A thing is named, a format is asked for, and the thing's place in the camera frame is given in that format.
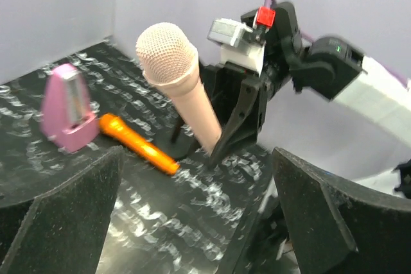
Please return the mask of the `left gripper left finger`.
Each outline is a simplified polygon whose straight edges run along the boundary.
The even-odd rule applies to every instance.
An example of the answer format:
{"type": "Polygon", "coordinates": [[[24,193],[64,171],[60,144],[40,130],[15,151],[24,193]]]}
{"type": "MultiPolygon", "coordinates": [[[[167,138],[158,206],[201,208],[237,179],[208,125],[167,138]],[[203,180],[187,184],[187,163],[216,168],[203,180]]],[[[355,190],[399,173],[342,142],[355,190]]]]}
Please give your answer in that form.
{"type": "Polygon", "coordinates": [[[124,163],[121,146],[36,197],[1,273],[95,273],[124,163]]]}

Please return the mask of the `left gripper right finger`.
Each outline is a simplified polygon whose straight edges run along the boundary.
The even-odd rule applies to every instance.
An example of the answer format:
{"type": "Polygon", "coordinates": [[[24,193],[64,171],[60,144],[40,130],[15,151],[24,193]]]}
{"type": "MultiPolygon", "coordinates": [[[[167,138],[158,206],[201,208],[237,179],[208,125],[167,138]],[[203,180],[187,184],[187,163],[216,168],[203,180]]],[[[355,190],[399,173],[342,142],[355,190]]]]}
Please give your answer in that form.
{"type": "Polygon", "coordinates": [[[301,273],[410,273],[410,200],[328,173],[282,148],[272,154],[301,273]]]}

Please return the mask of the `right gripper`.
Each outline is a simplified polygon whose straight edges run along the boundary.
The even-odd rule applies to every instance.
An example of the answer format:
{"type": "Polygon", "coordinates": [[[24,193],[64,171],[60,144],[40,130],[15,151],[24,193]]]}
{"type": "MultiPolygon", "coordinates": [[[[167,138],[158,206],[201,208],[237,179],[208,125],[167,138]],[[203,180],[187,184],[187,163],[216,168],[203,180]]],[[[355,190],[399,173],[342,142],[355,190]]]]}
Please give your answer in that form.
{"type": "Polygon", "coordinates": [[[287,66],[263,65],[261,74],[239,65],[204,66],[205,88],[223,128],[209,166],[255,143],[265,121],[268,102],[290,79],[287,66]]]}

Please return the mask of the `pink microphone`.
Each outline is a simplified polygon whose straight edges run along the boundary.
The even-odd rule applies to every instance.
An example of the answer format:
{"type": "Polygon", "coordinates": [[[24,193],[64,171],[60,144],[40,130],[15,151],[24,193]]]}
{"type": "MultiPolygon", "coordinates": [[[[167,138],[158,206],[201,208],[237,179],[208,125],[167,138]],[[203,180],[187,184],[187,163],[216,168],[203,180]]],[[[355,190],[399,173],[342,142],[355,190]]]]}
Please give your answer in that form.
{"type": "Polygon", "coordinates": [[[140,34],[136,54],[147,82],[171,99],[197,141],[212,154],[222,128],[200,79],[197,48],[177,25],[160,22],[140,34]]]}

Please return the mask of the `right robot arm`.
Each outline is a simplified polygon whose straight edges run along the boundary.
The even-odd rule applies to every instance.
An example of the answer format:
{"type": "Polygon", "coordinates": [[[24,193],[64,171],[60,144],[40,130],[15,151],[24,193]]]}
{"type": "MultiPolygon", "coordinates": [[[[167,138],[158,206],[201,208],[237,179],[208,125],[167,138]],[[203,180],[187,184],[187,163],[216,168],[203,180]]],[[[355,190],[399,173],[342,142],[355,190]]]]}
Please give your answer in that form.
{"type": "Polygon", "coordinates": [[[302,44],[292,3],[262,6],[240,21],[216,19],[208,39],[220,63],[201,67],[223,128],[211,165],[257,141],[267,103],[283,85],[308,87],[410,143],[410,86],[338,37],[302,44]]]}

